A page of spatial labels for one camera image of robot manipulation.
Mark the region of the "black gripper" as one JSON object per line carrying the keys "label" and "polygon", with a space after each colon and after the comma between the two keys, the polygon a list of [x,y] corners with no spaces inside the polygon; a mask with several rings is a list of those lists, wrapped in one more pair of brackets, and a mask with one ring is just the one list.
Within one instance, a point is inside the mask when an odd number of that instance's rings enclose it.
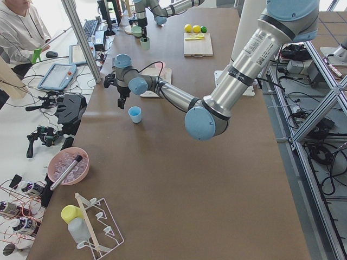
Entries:
{"label": "black gripper", "polygon": [[120,109],[124,109],[126,99],[130,97],[130,89],[123,81],[117,79],[116,73],[109,73],[105,76],[104,88],[108,88],[110,85],[117,88],[120,95],[117,100],[117,106]]}
{"label": "black gripper", "polygon": [[136,24],[137,26],[140,26],[142,28],[142,40],[147,41],[147,18],[130,17],[128,21],[130,25]]}

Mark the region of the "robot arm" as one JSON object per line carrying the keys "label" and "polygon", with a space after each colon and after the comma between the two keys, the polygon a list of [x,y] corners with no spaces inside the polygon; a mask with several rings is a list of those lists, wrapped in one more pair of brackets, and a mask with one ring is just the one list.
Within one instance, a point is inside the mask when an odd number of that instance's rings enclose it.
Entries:
{"label": "robot arm", "polygon": [[178,15],[192,7],[197,7],[204,3],[204,0],[182,0],[174,2],[173,4],[168,5],[167,7],[162,8],[159,5],[158,0],[137,0],[133,1],[136,17],[138,20],[138,25],[142,30],[142,38],[145,42],[148,41],[147,37],[147,16],[146,8],[148,8],[153,16],[154,20],[158,25],[165,24],[167,18]]}
{"label": "robot arm", "polygon": [[238,57],[222,71],[212,93],[202,99],[160,76],[142,75],[132,66],[127,54],[116,56],[115,70],[105,77],[104,87],[116,86],[120,108],[124,107],[130,94],[156,93],[185,112],[185,128],[191,137],[209,140],[227,129],[232,107],[282,45],[316,37],[318,13],[318,1],[267,1],[256,31]]}

